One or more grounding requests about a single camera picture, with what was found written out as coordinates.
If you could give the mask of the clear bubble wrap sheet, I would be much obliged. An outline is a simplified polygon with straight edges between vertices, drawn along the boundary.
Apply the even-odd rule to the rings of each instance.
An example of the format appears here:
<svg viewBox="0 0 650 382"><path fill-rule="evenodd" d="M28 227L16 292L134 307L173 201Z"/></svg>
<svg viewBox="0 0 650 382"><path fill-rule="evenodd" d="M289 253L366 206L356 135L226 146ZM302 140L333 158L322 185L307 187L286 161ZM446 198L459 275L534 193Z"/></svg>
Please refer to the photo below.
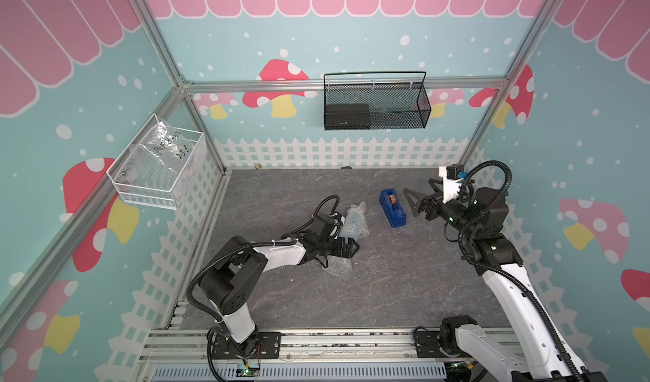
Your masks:
<svg viewBox="0 0 650 382"><path fill-rule="evenodd" d="M346 244L352 247L352 241L359 242L363 237L370 234L370 230L365 218L367 211L367 204L360 202L360 204L352 204L347 210L345 221L339 233L339 239L342 239ZM340 280L350 280L353 270L352 258L342 258L336 256L328 256L328 268L326 272L337 277Z"/></svg>

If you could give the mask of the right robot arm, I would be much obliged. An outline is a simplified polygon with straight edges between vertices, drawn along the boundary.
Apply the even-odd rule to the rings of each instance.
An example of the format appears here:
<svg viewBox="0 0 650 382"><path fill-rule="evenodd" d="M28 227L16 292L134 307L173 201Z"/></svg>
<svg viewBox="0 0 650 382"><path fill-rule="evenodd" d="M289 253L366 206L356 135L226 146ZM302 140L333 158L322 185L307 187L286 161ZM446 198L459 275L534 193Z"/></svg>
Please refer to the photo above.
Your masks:
<svg viewBox="0 0 650 382"><path fill-rule="evenodd" d="M433 179L430 184L430 195L404 191L413 215L440 218L458 231L463 260L497 298L523 355L497 342L467 315L443 320L441 348L468 354L499 381L604 381L605 375L590 370L560 334L531 285L521 255L502 233L508 186L481 187L472 197L445 201L442 182Z"/></svg>

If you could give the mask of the blue glass bottle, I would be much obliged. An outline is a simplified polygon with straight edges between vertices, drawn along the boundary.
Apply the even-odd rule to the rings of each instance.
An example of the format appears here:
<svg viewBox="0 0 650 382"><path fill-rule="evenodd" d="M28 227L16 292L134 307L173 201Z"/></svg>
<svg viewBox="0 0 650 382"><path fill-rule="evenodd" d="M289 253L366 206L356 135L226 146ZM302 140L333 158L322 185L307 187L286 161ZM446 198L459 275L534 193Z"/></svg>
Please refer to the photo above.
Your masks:
<svg viewBox="0 0 650 382"><path fill-rule="evenodd" d="M369 232L365 215L358 209L350 209L345 217L340 236L342 238L354 238L358 240L366 236Z"/></svg>

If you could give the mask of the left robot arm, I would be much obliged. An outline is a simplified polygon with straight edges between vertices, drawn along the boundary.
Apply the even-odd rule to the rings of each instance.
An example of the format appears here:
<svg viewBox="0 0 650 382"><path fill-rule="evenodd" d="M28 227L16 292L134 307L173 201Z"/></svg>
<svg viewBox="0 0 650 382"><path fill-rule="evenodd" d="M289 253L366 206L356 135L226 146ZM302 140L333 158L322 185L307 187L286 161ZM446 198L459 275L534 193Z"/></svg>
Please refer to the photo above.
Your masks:
<svg viewBox="0 0 650 382"><path fill-rule="evenodd" d="M251 242L234 236L191 279L186 299L217 321L212 335L221 336L238 357L249 358L261 343L247 302L262 274L313 260L327 267L330 257L353 258L360 246L339 235L344 222L339 213L318 214L279 240Z"/></svg>

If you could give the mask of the blue tape dispenser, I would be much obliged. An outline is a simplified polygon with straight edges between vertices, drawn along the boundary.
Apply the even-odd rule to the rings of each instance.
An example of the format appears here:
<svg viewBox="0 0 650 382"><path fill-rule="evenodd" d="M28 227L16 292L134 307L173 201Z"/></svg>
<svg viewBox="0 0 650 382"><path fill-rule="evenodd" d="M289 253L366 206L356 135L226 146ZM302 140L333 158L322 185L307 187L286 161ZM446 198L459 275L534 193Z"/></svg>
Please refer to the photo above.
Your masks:
<svg viewBox="0 0 650 382"><path fill-rule="evenodd" d="M392 228L406 225L407 214L394 189L383 190L380 194L379 202Z"/></svg>

